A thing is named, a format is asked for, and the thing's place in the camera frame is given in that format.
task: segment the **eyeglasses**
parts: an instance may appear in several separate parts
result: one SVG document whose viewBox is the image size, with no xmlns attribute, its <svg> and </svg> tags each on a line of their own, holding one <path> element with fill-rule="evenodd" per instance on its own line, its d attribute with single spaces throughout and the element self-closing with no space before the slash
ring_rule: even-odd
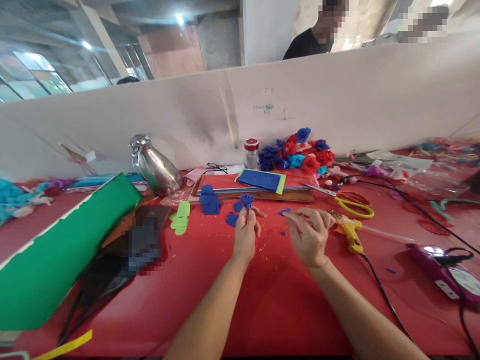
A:
<svg viewBox="0 0 480 360">
<path fill-rule="evenodd" d="M 228 174 L 228 169 L 226 166 L 223 166 L 223 165 L 217 165 L 213 162 L 209 162 L 207 164 L 208 168 L 211 169 L 211 170 L 207 170 L 203 173 L 203 175 L 205 175 L 206 173 L 210 173 L 210 172 L 217 172 L 217 171 L 222 171 L 224 172 L 225 174 Z"/>
</svg>

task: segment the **black shirt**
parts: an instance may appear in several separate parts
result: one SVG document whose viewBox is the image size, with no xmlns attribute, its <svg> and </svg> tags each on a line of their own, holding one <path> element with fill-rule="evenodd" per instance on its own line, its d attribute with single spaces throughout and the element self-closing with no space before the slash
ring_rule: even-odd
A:
<svg viewBox="0 0 480 360">
<path fill-rule="evenodd" d="M 312 29 L 302 32 L 290 44 L 283 60 L 301 58 L 309 55 L 329 53 L 332 50 L 332 42 L 319 43 L 315 38 Z"/>
</svg>

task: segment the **forearm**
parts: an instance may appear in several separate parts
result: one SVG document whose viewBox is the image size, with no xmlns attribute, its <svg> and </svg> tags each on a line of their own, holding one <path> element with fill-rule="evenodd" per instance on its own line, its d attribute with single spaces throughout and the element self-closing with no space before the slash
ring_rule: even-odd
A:
<svg viewBox="0 0 480 360">
<path fill-rule="evenodd" d="M 220 359 L 247 264 L 230 259 L 176 335 L 164 359 Z"/>
<path fill-rule="evenodd" d="M 345 279 L 331 261 L 322 268 L 310 268 L 310 272 L 363 360 L 428 359 Z"/>
</svg>

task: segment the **red jar lid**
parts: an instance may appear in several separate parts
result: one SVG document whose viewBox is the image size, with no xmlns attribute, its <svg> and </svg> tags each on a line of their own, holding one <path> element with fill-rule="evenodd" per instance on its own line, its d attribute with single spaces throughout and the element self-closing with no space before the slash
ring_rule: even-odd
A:
<svg viewBox="0 0 480 360">
<path fill-rule="evenodd" d="M 245 141 L 245 150 L 255 151 L 259 149 L 259 141 L 257 139 L 248 139 Z"/>
</svg>

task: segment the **green board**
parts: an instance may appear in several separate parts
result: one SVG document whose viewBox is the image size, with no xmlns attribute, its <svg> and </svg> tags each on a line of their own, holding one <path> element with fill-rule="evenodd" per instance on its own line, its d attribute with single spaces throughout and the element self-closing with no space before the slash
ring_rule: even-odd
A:
<svg viewBox="0 0 480 360">
<path fill-rule="evenodd" d="M 142 194 L 119 174 L 0 270 L 0 331 L 40 328 Z"/>
</svg>

